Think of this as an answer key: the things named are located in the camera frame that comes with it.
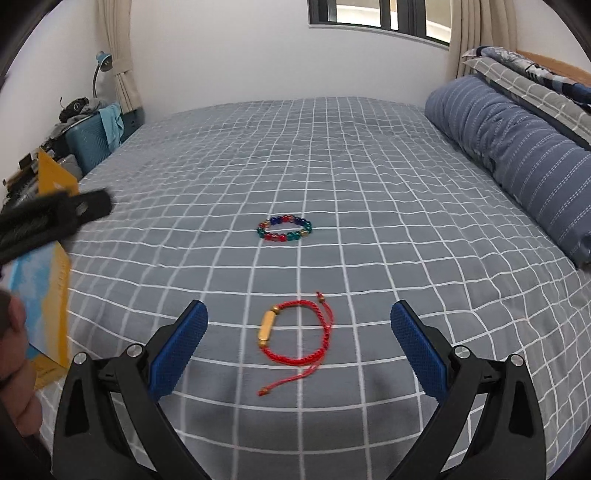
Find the wooden headboard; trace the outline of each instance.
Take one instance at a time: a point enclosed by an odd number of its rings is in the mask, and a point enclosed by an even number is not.
[[[552,70],[554,73],[557,73],[558,75],[562,75],[564,77],[573,79],[575,82],[580,82],[584,83],[587,86],[591,86],[591,73],[586,72],[583,69],[574,67],[560,60],[555,60],[551,59],[550,57],[538,55],[537,53],[532,53],[530,51],[518,50],[517,52],[521,53],[524,57],[533,60],[537,64]]]

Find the bed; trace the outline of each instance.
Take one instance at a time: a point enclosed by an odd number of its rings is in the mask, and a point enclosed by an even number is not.
[[[70,246],[70,347],[118,355],[202,300],[208,331],[161,406],[215,480],[385,479],[436,407],[390,330],[399,299],[452,344],[524,356],[548,474],[589,426],[589,269],[420,108],[343,97],[178,113],[139,129],[81,182],[98,187],[116,207]],[[260,240],[257,224],[279,213],[304,215],[313,233]],[[296,373],[257,348],[264,311],[317,290],[336,317],[324,364],[258,397]],[[271,347],[301,356],[321,332],[311,312],[282,313]],[[60,386],[41,396],[51,443]],[[478,397],[451,465],[482,406]]]

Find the beaded bracelet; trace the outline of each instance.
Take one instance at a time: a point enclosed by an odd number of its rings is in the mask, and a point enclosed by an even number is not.
[[[293,232],[287,233],[267,232],[267,229],[271,225],[279,225],[280,223],[295,223],[296,225],[301,225],[303,228],[301,228],[300,230],[295,230]],[[299,240],[300,238],[308,236],[310,233],[312,233],[312,222],[306,220],[305,218],[297,217],[295,215],[279,215],[276,217],[271,217],[268,220],[259,223],[256,232],[258,233],[259,237],[273,242],[287,242],[291,240]]]

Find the light blue cloth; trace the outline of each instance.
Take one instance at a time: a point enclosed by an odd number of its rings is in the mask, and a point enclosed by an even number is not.
[[[113,153],[121,145],[121,135],[123,135],[121,105],[117,102],[112,103],[108,107],[99,109],[99,113],[100,119],[103,121],[109,150]]]

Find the finger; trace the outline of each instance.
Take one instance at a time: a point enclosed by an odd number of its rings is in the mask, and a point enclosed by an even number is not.
[[[12,297],[8,304],[8,319],[14,330],[20,332],[25,328],[25,320],[27,314],[25,312],[25,305],[18,297]]]
[[[0,338],[0,380],[18,371],[25,362],[28,348],[27,332],[9,328]]]
[[[42,422],[43,409],[41,408],[41,402],[33,395],[27,404],[27,408],[19,416],[16,426],[23,437],[28,437],[39,433]]]
[[[25,411],[33,396],[36,377],[37,373],[31,362],[25,361],[21,369],[11,378],[10,382],[0,390],[0,400],[4,403],[6,411],[15,423]]]

